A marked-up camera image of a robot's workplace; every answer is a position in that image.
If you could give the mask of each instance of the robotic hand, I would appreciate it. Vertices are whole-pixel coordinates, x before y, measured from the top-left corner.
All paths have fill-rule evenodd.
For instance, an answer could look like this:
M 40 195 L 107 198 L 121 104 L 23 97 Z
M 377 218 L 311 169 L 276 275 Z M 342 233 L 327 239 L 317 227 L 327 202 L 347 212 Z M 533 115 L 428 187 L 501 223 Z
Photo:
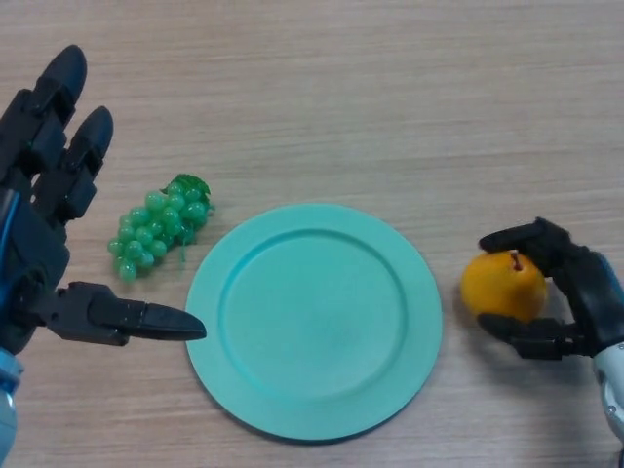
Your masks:
M 480 325 L 523 359 L 592 358 L 604 414 L 624 443 L 624 291 L 605 257 L 572 243 L 565 230 L 542 218 L 490 234 L 480 247 L 490 253 L 517 250 L 530 258 L 566 296 L 574 319 L 564 324 L 542 318 L 525 325 L 484 314 Z
M 113 135 L 112 117 L 100 107 L 65 148 L 64 130 L 86 77 L 83 52 L 70 46 L 32 91 L 17 93 L 0 119 L 0 465 L 17 432 L 13 397 L 23 368 L 16 355 L 37 327 L 63 339 L 114 346 L 131 336 L 206 336 L 192 315 L 117 298 L 104 285 L 57 289 L 69 262 L 65 226 L 94 199 L 94 179 Z

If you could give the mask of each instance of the plate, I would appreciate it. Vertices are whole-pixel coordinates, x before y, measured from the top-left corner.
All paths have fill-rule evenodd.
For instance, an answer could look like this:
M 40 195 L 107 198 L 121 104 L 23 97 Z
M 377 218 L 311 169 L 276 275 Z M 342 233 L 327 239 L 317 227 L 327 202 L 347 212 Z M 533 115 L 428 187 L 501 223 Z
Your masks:
M 231 415 L 302 442 L 367 432 L 425 383 L 442 341 L 435 279 L 383 221 L 304 204 L 241 224 L 202 262 L 186 310 L 194 370 Z

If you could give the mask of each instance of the wood grain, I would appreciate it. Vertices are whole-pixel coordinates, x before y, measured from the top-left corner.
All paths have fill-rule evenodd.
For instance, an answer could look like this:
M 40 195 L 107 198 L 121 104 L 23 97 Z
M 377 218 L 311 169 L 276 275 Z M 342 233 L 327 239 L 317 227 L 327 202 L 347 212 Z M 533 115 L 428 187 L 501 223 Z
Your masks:
M 395 225 L 439 281 L 446 336 L 420 396 L 362 439 L 279 445 L 223 415 L 180 344 L 124 349 L 39 331 L 23 352 L 10 467 L 605 466 L 618 450 L 587 360 L 519 362 L 459 318 L 455 285 L 489 231 L 536 215 L 624 275 L 620 0 L 3 0 L 0 99 L 65 45 L 90 77 L 75 122 L 112 111 L 97 199 L 64 281 L 183 306 L 228 230 L 294 202 Z M 180 170 L 217 213 L 125 291 L 104 250 L 121 212 Z

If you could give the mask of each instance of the green grapes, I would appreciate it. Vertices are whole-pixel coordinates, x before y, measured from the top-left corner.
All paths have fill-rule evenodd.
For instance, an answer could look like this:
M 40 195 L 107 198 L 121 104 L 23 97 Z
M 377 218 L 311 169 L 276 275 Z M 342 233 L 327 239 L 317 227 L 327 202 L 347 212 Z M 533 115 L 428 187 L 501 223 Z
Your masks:
M 148 192 L 143 207 L 120 216 L 117 236 L 107 245 L 117 276 L 131 283 L 173 247 L 194 243 L 208 220 L 210 195 L 200 178 L 178 175 L 164 190 Z

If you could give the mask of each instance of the yellow fruit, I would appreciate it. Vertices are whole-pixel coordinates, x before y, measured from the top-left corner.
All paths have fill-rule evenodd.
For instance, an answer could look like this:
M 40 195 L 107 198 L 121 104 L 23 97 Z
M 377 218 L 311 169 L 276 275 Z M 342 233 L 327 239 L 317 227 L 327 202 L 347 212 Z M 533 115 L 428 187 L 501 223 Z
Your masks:
M 528 323 L 539 315 L 546 294 L 544 276 L 516 252 L 482 253 L 461 277 L 461 299 L 475 317 L 491 313 Z

